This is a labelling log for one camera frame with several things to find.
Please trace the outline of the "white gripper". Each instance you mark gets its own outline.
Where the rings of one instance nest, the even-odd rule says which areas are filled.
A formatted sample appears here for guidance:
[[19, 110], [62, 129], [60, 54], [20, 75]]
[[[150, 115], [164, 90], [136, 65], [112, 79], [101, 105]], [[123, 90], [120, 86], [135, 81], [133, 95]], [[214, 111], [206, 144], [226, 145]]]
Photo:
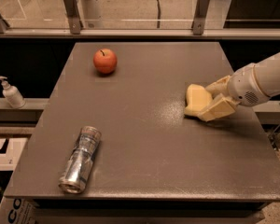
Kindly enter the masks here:
[[198, 118], [208, 122], [233, 114], [238, 104], [255, 106], [266, 103], [269, 96], [260, 88], [256, 70], [257, 66], [251, 63], [231, 77], [225, 76], [206, 86], [205, 89], [216, 98], [198, 113]]

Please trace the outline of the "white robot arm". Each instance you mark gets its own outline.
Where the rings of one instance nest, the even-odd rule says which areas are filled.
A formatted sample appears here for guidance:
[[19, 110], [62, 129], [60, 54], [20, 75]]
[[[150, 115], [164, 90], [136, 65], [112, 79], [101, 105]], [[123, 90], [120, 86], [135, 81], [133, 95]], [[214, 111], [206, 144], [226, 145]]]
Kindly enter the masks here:
[[213, 100], [198, 113], [203, 121], [227, 117], [238, 105], [252, 107], [268, 102], [280, 94], [280, 52], [238, 69], [208, 85], [206, 90]]

